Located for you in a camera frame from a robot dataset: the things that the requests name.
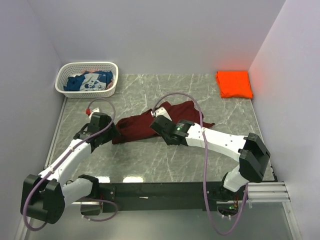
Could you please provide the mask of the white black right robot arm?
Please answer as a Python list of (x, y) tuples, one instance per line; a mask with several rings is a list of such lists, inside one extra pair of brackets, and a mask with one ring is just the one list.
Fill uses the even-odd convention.
[(247, 183), (260, 183), (264, 179), (271, 154), (255, 133), (247, 136), (232, 135), (184, 119), (174, 123), (163, 115), (157, 116), (150, 128), (160, 135), (167, 145), (208, 149), (238, 163), (232, 171), (224, 175), (219, 187), (207, 191), (213, 200), (232, 200)]

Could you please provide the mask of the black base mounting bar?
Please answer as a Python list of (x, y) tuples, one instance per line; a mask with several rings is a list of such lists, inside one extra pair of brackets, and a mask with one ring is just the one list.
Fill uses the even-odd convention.
[(207, 197), (211, 211), (221, 210), (224, 215), (235, 215), (242, 199), (249, 200), (248, 187), (242, 187), (232, 200), (218, 201), (210, 198), (208, 190), (220, 186), (217, 181), (167, 182), (167, 183), (101, 183), (101, 198), (83, 199), (78, 202), (84, 216), (97, 216), (100, 213), (118, 211), (156, 210), (206, 210), (204, 197)]

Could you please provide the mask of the white perforated laundry basket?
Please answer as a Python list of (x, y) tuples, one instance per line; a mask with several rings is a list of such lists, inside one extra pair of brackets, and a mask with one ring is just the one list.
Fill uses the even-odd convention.
[(72, 62), (59, 70), (55, 89), (71, 99), (106, 98), (115, 93), (118, 76), (113, 62)]

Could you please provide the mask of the dark red t shirt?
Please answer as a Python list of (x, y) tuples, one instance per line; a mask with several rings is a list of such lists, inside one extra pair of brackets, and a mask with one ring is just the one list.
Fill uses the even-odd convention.
[[(175, 124), (180, 120), (187, 120), (197, 124), (200, 123), (199, 111), (195, 108), (195, 104), (191, 100), (176, 105), (165, 101), (160, 106), (167, 111)], [(154, 120), (151, 111), (152, 110), (149, 109), (140, 115), (120, 119), (116, 124), (120, 135), (112, 140), (112, 144), (116, 145), (157, 137), (158, 134), (150, 128)]]

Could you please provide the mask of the blue printed t shirt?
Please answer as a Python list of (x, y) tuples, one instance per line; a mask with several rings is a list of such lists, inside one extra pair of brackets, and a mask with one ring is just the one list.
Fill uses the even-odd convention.
[(65, 92), (104, 91), (112, 77), (111, 71), (85, 71), (81, 75), (69, 76), (63, 90)]

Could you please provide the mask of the folded orange t shirt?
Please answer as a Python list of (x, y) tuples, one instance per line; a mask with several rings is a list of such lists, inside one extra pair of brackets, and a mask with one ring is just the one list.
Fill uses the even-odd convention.
[(247, 71), (217, 71), (215, 79), (221, 98), (253, 98)]

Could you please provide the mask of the pink garment in basket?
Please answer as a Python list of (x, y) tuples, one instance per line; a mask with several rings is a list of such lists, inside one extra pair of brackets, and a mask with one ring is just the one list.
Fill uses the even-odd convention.
[(112, 74), (112, 78), (110, 80), (110, 82), (106, 85), (106, 90), (109, 90), (110, 88), (113, 87), (115, 80), (116, 80), (117, 75), (115, 73)]

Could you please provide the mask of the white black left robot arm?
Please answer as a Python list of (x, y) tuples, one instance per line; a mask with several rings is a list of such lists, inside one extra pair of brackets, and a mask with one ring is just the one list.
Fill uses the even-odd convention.
[(67, 182), (83, 160), (119, 134), (111, 116), (93, 113), (90, 121), (74, 135), (54, 163), (39, 174), (25, 178), (20, 206), (23, 217), (54, 224), (73, 202), (82, 198), (100, 199), (102, 195), (97, 177), (83, 174), (71, 184)]

